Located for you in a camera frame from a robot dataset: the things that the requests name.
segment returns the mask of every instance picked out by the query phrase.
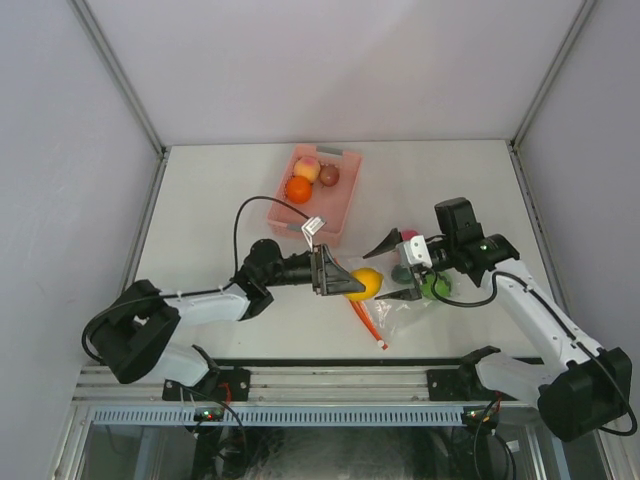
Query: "pink basket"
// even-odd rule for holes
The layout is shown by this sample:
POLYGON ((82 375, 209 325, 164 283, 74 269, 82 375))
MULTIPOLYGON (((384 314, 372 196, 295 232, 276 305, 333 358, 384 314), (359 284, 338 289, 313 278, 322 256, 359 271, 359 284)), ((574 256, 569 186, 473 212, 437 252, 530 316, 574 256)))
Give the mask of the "pink basket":
MULTIPOLYGON (((315 243, 326 243, 332 247, 340 244, 340 237, 347 221, 347 214, 353 199, 353 192, 360 174, 362 155, 345 152, 337 148, 297 145, 291 154, 276 198, 284 200, 309 216, 320 216, 327 224, 314 237, 315 243), (325 187, 320 181, 313 184, 311 199, 297 205, 289 202, 284 193, 285 186, 293 176, 293 166, 301 157, 317 158, 321 165, 335 165, 340 170, 340 180, 333 187, 325 187)), ((290 238, 304 238, 300 227, 304 219, 282 205, 274 203, 267 215, 267 223, 275 235, 290 238)))

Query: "red fruit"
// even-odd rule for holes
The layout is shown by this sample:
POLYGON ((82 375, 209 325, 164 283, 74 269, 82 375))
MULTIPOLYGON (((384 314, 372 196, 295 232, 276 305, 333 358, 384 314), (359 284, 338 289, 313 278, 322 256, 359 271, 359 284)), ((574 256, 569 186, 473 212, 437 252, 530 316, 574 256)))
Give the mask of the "red fruit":
POLYGON ((340 170, 334 165, 325 165, 320 170, 320 183, 325 187, 333 187, 340 180, 340 170))

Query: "white table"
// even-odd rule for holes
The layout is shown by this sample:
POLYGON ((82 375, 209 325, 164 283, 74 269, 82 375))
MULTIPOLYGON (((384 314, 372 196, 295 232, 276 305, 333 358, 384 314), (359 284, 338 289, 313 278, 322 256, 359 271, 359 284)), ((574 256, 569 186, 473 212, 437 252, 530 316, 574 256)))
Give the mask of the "white table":
MULTIPOLYGON (((360 181, 337 255, 362 255, 392 227, 440 233, 433 206, 464 196, 486 235, 502 233, 548 289, 540 253, 506 144, 499 140, 335 143, 364 155, 360 181)), ((173 147, 142 252, 137 278, 160 288, 211 288, 233 271, 236 210, 253 195, 273 195, 293 145, 173 147)), ((272 237, 269 202, 253 202, 239 225, 240 260, 251 244, 272 237)), ((283 254, 303 241, 279 239, 283 254)), ((463 279, 460 300, 485 293, 463 279)), ((433 310, 401 330, 382 351, 343 297, 319 297, 310 287, 272 289, 274 303, 259 317, 188 329, 178 339, 226 359, 392 359, 459 357, 485 345, 536 356, 497 304, 433 310)))

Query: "lemon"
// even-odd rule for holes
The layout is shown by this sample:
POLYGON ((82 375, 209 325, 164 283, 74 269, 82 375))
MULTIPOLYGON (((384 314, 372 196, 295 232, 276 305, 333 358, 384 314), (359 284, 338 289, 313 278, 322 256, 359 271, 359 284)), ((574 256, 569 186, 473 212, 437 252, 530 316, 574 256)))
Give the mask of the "lemon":
POLYGON ((352 302, 362 302, 375 297, 382 287, 384 277, 381 273, 376 272, 373 268, 359 268, 351 272, 351 275, 363 284, 366 288, 364 292, 347 293, 347 297, 352 302))

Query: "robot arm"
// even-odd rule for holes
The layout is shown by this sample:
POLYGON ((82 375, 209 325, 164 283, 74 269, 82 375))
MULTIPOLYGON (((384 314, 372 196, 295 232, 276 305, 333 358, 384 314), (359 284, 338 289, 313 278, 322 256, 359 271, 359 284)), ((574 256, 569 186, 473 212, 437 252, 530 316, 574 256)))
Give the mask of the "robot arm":
POLYGON ((448 200, 436 205, 435 210, 442 235, 402 241, 394 229, 365 255, 368 258, 397 249, 412 273, 411 288, 384 298, 419 299, 420 286, 428 275, 455 268, 487 291, 488 299, 474 304, 451 301, 437 295, 435 282, 431 283, 432 293, 458 307, 497 300, 543 361, 543 365, 529 365, 495 347, 485 347, 468 356, 475 368, 469 375, 468 368, 461 367, 461 383, 478 383, 537 408, 549 429, 565 441, 627 413, 629 357, 619 348, 604 350, 573 323, 535 282, 517 250, 503 236, 484 236, 468 200, 448 200))
POLYGON ((211 371, 213 361, 199 349, 170 343, 178 330, 253 318, 273 302, 267 287, 300 284, 311 284, 318 295, 365 290, 326 245, 283 258, 274 240, 263 239, 253 244, 229 285, 217 291, 181 294, 161 291, 148 280, 135 282, 89 322, 83 339, 120 383, 149 375, 191 387, 211 371))

